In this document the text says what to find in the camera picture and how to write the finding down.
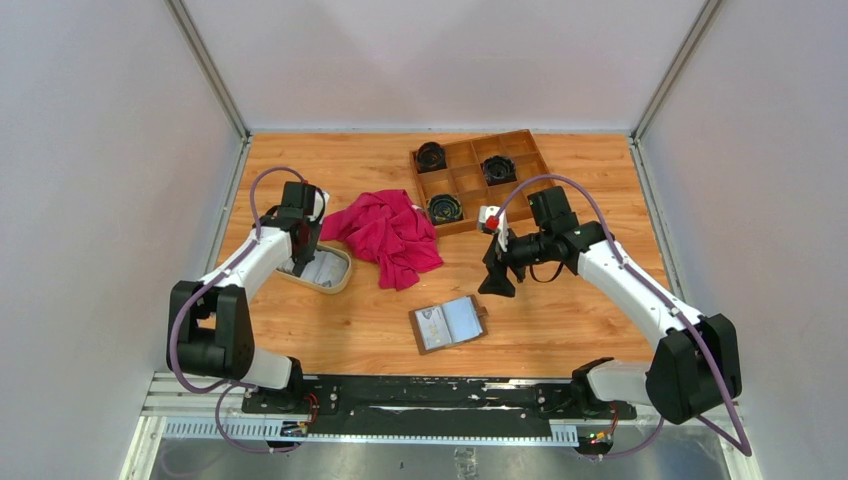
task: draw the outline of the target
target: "crumpled cloth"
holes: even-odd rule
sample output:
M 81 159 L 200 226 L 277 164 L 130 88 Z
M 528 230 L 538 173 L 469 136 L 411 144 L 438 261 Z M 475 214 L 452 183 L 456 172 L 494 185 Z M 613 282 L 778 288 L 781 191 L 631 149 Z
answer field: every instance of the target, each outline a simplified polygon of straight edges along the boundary
M 344 242 L 356 258 L 378 264 L 380 288 L 411 287 L 419 273 L 444 263 L 436 249 L 436 229 L 406 190 L 363 193 L 324 219 L 321 240 Z

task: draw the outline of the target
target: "wooden organizer box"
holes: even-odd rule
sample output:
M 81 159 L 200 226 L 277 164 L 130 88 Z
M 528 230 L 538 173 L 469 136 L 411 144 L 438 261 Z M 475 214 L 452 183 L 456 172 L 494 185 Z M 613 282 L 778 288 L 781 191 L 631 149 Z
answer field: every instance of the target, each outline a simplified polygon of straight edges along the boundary
M 550 173 L 530 130 L 489 135 L 444 144 L 442 147 L 445 149 L 447 168 L 434 172 L 418 173 L 415 163 L 418 150 L 416 148 L 409 152 L 409 164 L 421 206 L 426 209 L 431 198 L 444 193 L 455 196 L 462 206 L 462 220 L 436 225 L 439 236 L 476 230 L 477 213 L 481 206 L 500 205 L 519 183 L 536 175 Z M 482 164 L 494 155 L 503 155 L 515 162 L 515 182 L 492 187 L 486 185 Z M 551 180 L 541 180 L 525 188 L 507 206 L 507 220 L 516 222 L 532 218 L 527 195 L 553 185 Z

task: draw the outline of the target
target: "white wall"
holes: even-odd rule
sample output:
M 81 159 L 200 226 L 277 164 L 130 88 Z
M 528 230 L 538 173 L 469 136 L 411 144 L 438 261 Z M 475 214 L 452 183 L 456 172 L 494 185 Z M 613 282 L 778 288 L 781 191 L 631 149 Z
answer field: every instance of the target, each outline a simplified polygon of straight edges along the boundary
M 736 323 L 764 478 L 845 478 L 848 3 L 725 3 L 648 162 L 691 299 Z
M 254 129 L 629 129 L 703 0 L 187 0 Z
M 115 478 L 237 140 L 161 1 L 0 3 L 0 477 Z

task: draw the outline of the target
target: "wooden tabletop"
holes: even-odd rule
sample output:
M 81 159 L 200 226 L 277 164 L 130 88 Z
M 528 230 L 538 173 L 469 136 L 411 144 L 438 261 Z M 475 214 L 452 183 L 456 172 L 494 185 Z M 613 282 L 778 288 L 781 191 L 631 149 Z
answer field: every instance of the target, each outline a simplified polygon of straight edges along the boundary
M 409 170 L 409 151 L 426 141 L 448 143 L 479 134 L 259 134 L 254 137 L 239 185 L 219 262 L 245 240 L 252 219 L 248 192 L 253 178 L 277 165 L 298 170 L 331 195 L 328 212 L 349 206 L 360 193 L 406 189 L 419 201 Z M 600 204 L 624 248 L 666 285 L 659 251 L 636 171 L 623 135 L 536 135 L 552 173 L 573 178 Z M 279 202 L 283 183 L 275 173 L 257 190 L 264 212 Z M 594 220 L 573 189 L 569 202 L 581 222 Z M 512 224 L 518 235 L 536 231 L 533 220 Z M 377 286 L 377 265 L 354 260 L 348 286 L 326 295 L 283 280 L 278 274 L 250 304 L 256 344 L 300 359 L 307 373 L 567 377 L 602 356 L 649 361 L 647 341 L 595 287 L 566 270 L 554 282 L 529 276 L 516 283 L 515 298 L 478 295 L 489 311 L 489 334 L 457 347 L 420 355 L 409 311 L 476 294 L 486 276 L 481 262 L 490 237 L 466 232 L 439 239 L 444 266 L 421 275 L 403 291 Z M 341 243 L 328 242 L 339 248 Z M 556 265 L 538 267 L 539 278 Z

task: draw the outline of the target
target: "reflective floor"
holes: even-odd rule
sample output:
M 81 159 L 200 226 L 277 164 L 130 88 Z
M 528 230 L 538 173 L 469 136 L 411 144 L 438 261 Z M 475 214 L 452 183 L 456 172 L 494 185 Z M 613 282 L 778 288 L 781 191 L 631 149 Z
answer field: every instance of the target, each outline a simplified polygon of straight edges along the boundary
M 642 438 L 642 430 L 620 426 L 613 451 L 635 446 Z M 287 454 L 256 455 L 237 451 L 223 440 L 169 440 L 160 446 L 150 478 L 185 478 L 182 475 L 191 472 L 197 474 L 190 478 L 274 480 L 730 478 L 718 438 L 698 427 L 665 428 L 649 448 L 599 464 L 578 458 L 571 449 L 551 447 L 337 443 L 304 444 Z

